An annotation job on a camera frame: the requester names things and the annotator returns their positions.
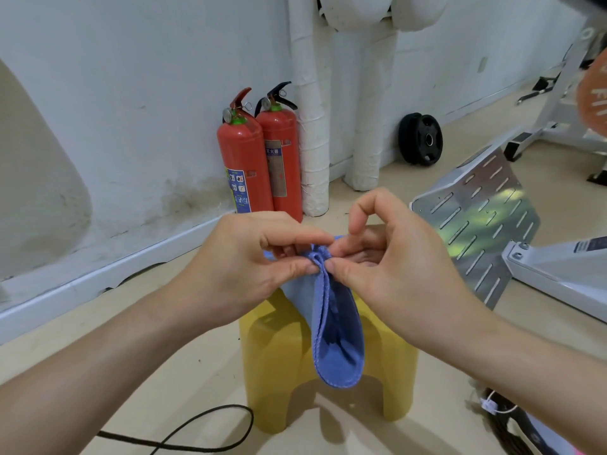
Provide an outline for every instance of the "beige floor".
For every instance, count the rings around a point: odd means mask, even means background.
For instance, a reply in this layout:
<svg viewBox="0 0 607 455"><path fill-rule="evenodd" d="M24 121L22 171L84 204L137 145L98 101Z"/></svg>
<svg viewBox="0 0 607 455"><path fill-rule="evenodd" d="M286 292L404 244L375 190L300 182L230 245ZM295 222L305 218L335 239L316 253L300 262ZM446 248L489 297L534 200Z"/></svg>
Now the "beige floor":
<svg viewBox="0 0 607 455"><path fill-rule="evenodd" d="M444 129L443 159L423 169L396 162L382 170L381 183L409 201L484 143L517 124L528 124L544 96L514 106L515 93ZM543 224L534 244L607 235L607 189L587 183L602 165L599 156L537 143L513 168L529 191ZM331 233L346 231L348 211L359 195L341 181L331 184L330 212L307 219ZM191 253L156 267L101 297L0 348L0 382L74 341L135 300L167 282ZM512 282L496 311L540 335L607 359L607 325L535 290ZM420 355L414 407L397 422L381 419L381 389L371 379L348 391L311 382L291 402L291 426L267 436L253 430L239 454L502 454L482 417L466 402L469 378L428 355ZM162 366L106 425L109 431L161 439L196 413L224 403L245 403L239 334L234 323L189 344ZM243 433L243 415L225 411L192 424L178 444L223 445ZM95 439L86 455L145 455L150 450Z"/></svg>

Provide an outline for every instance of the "forearm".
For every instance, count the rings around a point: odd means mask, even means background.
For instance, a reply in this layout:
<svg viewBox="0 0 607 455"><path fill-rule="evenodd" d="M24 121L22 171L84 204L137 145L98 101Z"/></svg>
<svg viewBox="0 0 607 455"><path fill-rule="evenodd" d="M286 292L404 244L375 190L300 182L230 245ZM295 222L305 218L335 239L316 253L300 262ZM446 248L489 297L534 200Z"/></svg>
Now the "forearm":
<svg viewBox="0 0 607 455"><path fill-rule="evenodd" d="M454 366L487 383L586 455L607 453L607 365L493 318Z"/></svg>
<svg viewBox="0 0 607 455"><path fill-rule="evenodd" d="M124 401L191 338L143 298L0 386L0 447L11 455L78 454Z"/></svg>

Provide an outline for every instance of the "white wall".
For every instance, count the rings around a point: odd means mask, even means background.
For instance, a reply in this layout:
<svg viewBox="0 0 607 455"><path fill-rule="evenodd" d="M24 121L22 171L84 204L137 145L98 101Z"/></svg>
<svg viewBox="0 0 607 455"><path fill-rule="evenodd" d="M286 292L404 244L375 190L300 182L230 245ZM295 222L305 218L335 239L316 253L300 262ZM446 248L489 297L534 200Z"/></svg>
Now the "white wall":
<svg viewBox="0 0 607 455"><path fill-rule="evenodd" d="M539 75L580 27L555 0L451 0L399 37L387 130ZM364 39L331 40L333 164ZM286 0L0 0L0 311L231 210L221 110L289 79L288 44Z"/></svg>

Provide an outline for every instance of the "person's right arm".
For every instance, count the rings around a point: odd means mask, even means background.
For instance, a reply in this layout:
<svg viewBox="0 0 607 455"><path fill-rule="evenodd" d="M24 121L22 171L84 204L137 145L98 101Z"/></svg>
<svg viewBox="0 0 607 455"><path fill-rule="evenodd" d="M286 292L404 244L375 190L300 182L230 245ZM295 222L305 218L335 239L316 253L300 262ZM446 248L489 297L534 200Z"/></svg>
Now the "person's right arm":
<svg viewBox="0 0 607 455"><path fill-rule="evenodd" d="M377 214L385 225L367 226ZM586 455L607 453L607 365L514 327L466 287L428 223L385 189L350 211L334 277L413 344L543 421Z"/></svg>

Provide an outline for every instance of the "fire extinguisher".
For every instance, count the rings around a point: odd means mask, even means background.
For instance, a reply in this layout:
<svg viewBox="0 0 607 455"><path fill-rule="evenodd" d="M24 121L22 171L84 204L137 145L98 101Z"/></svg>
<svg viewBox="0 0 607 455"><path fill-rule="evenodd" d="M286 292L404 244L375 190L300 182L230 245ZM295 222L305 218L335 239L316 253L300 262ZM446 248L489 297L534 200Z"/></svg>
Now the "fire extinguisher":
<svg viewBox="0 0 607 455"><path fill-rule="evenodd" d="M242 99L250 90L240 91L230 107L224 109L224 122L217 130L217 141L238 214L274 210L263 130L242 108Z"/></svg>
<svg viewBox="0 0 607 455"><path fill-rule="evenodd" d="M297 110L293 102L284 98L286 93L283 88L289 83L291 82L280 83L267 94L267 97L262 98L255 108L255 117L263 128L274 209L283 210L300 222L303 220L304 213L299 171L297 116L282 106Z"/></svg>

